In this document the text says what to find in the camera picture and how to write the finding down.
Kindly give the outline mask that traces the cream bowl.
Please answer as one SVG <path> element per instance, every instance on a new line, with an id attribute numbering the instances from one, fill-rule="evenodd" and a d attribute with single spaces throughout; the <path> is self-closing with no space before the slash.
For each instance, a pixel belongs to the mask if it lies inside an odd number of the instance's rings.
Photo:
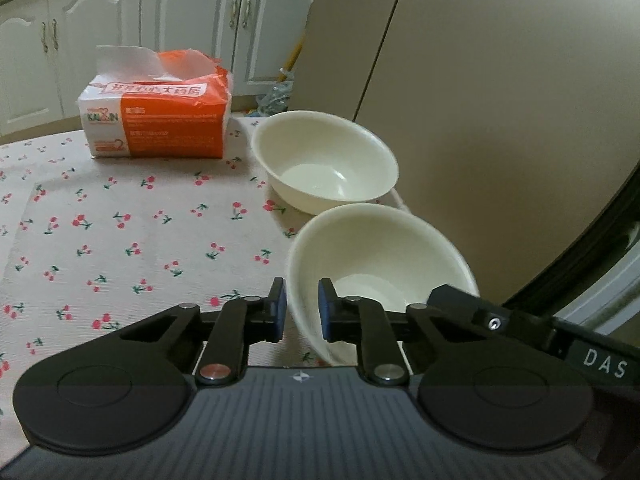
<path id="1" fill-rule="evenodd" d="M 318 214 L 301 229 L 288 252 L 288 310 L 318 358 L 352 365 L 352 344 L 322 337 L 318 284 L 329 278 L 338 296 L 371 298 L 390 312 L 427 300 L 451 285 L 478 296 L 475 276 L 454 244 L 426 221 L 389 206 L 352 204 Z"/>
<path id="2" fill-rule="evenodd" d="M 262 120 L 252 151 L 281 200 L 305 214 L 377 200 L 399 178 L 390 148 L 350 120 L 291 110 Z"/>

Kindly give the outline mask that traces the white kitchen cabinets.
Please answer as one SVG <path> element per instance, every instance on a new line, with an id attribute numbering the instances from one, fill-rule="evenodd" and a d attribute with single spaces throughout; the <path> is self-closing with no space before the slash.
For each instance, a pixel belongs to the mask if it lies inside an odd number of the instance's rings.
<path id="1" fill-rule="evenodd" d="M 99 46 L 199 50 L 233 75 L 233 106 L 276 83 L 314 0 L 1 0 L 1 137 L 78 121 Z"/>

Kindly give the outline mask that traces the cherry print tablecloth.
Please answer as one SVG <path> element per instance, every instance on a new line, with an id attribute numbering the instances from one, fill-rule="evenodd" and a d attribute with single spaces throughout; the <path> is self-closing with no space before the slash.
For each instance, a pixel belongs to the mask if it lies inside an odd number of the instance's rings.
<path id="1" fill-rule="evenodd" d="M 1 149 L 1 453 L 32 364 L 180 302 L 215 311 L 284 272 L 306 217 L 272 196 L 235 117 L 223 159 L 93 158 L 80 131 Z"/>

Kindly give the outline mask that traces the orange white tissue pack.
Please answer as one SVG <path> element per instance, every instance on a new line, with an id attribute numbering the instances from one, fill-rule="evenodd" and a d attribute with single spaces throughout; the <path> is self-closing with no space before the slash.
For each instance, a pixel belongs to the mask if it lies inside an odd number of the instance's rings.
<path id="1" fill-rule="evenodd" d="M 95 158 L 221 158 L 232 90 L 232 73 L 199 50 L 99 46 L 77 104 Z"/>

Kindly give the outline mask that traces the beige refrigerator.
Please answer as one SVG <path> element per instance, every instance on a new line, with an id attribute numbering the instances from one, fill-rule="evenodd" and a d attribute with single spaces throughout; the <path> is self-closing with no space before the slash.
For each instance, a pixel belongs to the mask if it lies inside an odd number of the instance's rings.
<path id="1" fill-rule="evenodd" d="M 639 0 L 314 0 L 291 105 L 370 129 L 480 291 L 519 292 L 639 160 Z"/>

